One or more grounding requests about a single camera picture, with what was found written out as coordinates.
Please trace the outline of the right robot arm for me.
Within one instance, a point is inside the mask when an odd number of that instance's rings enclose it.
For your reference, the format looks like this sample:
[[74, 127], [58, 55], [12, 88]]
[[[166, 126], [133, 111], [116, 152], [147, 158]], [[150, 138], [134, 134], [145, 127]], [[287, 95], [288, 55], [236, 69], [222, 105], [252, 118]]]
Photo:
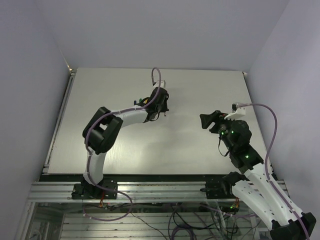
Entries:
[[242, 200], [266, 225], [273, 240], [308, 240], [316, 225], [310, 212], [303, 212], [268, 173], [267, 163], [251, 146], [252, 132], [239, 110], [201, 114], [201, 127], [217, 134], [226, 155], [237, 168], [223, 178], [221, 194]]

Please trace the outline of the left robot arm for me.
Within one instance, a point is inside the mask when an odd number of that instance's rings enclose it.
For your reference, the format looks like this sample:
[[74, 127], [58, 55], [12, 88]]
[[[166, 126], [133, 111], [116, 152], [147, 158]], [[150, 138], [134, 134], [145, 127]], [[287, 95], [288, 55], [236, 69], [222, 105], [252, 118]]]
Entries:
[[169, 110], [168, 99], [165, 88], [155, 87], [149, 97], [131, 108], [110, 111], [101, 107], [97, 110], [82, 133], [87, 162], [81, 185], [89, 198], [96, 199], [102, 193], [106, 154], [115, 144], [120, 130], [133, 124], [156, 121], [161, 113]]

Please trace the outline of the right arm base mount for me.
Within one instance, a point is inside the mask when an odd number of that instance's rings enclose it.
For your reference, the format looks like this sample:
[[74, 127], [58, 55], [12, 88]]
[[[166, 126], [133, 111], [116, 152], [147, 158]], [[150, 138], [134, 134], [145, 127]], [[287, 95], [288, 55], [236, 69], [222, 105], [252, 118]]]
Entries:
[[205, 193], [208, 200], [211, 199], [234, 199], [231, 185], [226, 181], [225, 174], [205, 175], [205, 184], [199, 191]]

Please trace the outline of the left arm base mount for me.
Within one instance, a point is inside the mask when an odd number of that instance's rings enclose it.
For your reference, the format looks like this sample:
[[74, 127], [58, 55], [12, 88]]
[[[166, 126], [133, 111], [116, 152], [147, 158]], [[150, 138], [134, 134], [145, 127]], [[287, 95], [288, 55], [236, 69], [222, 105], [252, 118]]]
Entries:
[[111, 189], [111, 191], [103, 190], [95, 185], [88, 183], [83, 177], [80, 183], [73, 186], [71, 198], [73, 200], [98, 200], [107, 199], [115, 200], [117, 198], [118, 184], [112, 179], [103, 179], [98, 183], [100, 187]]

